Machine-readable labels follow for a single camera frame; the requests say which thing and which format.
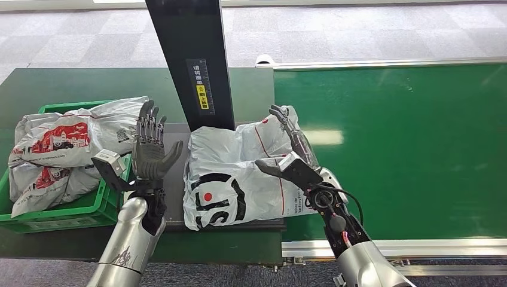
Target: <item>red dot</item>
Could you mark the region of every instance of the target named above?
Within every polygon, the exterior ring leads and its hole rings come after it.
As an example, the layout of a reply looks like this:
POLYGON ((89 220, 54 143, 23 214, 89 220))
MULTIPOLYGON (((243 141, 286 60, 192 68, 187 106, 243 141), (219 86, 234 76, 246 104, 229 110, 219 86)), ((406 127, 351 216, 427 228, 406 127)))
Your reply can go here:
POLYGON ((213 196, 211 195, 211 193, 205 193, 204 194, 204 200, 210 201, 212 198, 213 198, 213 196))

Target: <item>gray carpet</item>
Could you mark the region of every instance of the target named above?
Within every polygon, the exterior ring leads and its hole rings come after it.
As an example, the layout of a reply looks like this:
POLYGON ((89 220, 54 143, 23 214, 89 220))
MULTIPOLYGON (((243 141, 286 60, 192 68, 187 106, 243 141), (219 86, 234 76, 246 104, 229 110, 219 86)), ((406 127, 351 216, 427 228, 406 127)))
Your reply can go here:
MULTIPOLYGON (((507 4, 222 10, 228 64, 507 56, 507 4)), ((164 67, 147 10, 0 13, 14 68, 164 67)))
MULTIPOLYGON (((0 286, 54 287, 85 286, 95 263, 49 260, 0 259, 0 286)), ((141 286, 184 287, 334 287, 332 277, 339 273, 335 262, 309 262, 287 266, 277 273, 260 266, 148 264, 141 286)), ((506 287, 507 277, 441 276, 412 277, 419 287, 506 287)))

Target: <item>package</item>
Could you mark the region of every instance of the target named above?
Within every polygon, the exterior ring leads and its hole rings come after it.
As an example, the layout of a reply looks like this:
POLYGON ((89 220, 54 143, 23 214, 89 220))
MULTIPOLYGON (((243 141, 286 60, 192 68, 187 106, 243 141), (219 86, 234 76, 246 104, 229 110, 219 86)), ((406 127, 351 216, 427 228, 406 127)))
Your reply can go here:
MULTIPOLYGON (((282 108, 298 128, 294 108, 282 108)), ((254 163, 263 158, 275 165, 292 151, 275 116, 238 126, 235 131, 201 127, 191 133, 188 148, 183 207, 189 229, 314 212, 305 207, 303 191, 262 173, 254 163)))
POLYGON ((9 182, 13 218, 78 199, 99 185, 100 174, 93 165, 59 168, 25 163, 10 169, 9 182))
POLYGON ((63 115, 28 115, 16 126, 9 166, 77 167, 91 164, 102 149, 118 154, 132 150, 139 110, 148 97, 115 100, 63 115))
POLYGON ((25 115, 9 156, 11 217, 72 202, 94 190, 91 157, 102 149, 132 151, 139 111, 148 97, 115 100, 65 114, 25 115))

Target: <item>cable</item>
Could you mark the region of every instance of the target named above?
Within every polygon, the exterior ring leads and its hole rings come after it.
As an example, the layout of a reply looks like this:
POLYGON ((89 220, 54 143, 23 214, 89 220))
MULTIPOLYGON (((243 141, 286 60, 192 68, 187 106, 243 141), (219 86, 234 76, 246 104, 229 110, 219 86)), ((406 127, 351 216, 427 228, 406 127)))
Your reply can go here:
POLYGON ((339 193, 344 193, 344 194, 347 194, 348 196, 350 196, 355 202, 356 202, 356 205, 358 206, 358 209, 359 209, 359 222, 361 223, 361 225, 363 225, 363 208, 361 207, 361 204, 359 203, 359 200, 353 196, 350 192, 348 191, 344 191, 340 188, 335 188, 335 187, 327 187, 326 185, 322 185, 322 184, 317 184, 318 187, 320 188, 323 188, 325 190, 333 190, 333 191, 338 191, 339 193))
POLYGON ((352 244, 350 244, 348 233, 346 231, 342 231, 341 232, 341 238, 343 239, 343 242, 345 243, 345 245, 347 246, 347 248, 352 247, 352 244))

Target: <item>yellow label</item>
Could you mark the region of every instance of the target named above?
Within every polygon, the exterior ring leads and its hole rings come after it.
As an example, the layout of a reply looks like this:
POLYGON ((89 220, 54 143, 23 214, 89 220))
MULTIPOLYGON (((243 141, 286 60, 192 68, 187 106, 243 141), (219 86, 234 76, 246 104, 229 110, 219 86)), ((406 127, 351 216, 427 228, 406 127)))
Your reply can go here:
POLYGON ((206 96, 206 88, 204 85, 196 85, 197 96, 199 97, 199 105, 201 105, 201 109, 209 109, 209 105, 207 104, 207 96, 206 96))

